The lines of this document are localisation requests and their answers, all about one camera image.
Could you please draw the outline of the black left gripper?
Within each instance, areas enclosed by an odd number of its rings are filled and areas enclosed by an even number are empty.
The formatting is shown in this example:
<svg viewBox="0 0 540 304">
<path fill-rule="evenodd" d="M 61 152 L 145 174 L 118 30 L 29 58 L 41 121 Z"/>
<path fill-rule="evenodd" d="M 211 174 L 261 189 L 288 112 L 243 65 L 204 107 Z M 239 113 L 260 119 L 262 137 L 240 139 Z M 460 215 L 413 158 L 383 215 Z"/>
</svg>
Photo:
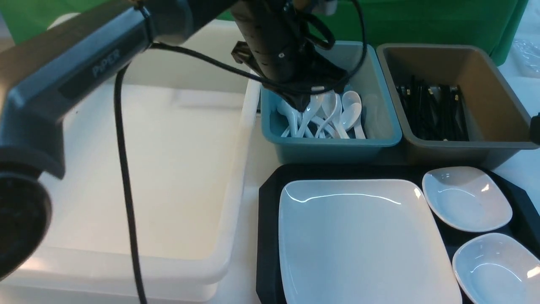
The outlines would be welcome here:
<svg viewBox="0 0 540 304">
<path fill-rule="evenodd" d="M 335 44 L 317 17 L 298 11 L 290 0 L 240 0 L 231 15 L 244 38 L 232 50 L 235 62 L 271 80 L 265 88 L 296 110 L 305 110 L 314 87 L 345 88 L 348 72 L 316 51 Z"/>
</svg>

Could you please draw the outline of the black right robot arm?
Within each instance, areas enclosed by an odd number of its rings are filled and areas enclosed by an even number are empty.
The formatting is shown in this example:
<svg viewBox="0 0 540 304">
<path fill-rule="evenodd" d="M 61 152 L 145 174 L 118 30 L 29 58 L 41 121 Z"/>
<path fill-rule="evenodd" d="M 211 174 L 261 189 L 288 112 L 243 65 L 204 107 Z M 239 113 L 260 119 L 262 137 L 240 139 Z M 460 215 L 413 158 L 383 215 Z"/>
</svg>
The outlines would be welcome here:
<svg viewBox="0 0 540 304">
<path fill-rule="evenodd" d="M 540 112 L 533 116 L 529 126 L 529 139 L 536 145 L 540 145 Z"/>
</svg>

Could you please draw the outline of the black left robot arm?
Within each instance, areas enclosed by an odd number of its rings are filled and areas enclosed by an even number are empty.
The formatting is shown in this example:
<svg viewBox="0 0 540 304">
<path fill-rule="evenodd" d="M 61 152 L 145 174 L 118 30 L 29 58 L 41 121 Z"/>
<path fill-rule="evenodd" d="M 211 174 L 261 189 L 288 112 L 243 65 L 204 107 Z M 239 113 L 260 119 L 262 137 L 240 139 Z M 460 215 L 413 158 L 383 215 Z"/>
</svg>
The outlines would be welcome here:
<svg viewBox="0 0 540 304">
<path fill-rule="evenodd" d="M 109 0 L 1 54 L 1 279 L 25 263 L 49 228 L 41 173 L 62 179 L 66 114 L 104 81 L 121 84 L 147 49 L 187 54 L 263 84 L 303 111 L 313 87 L 343 89 L 358 71 L 332 64 L 332 33 L 313 16 L 326 0 Z M 245 37 L 233 58 L 253 73 L 182 47 L 229 10 Z"/>
</svg>

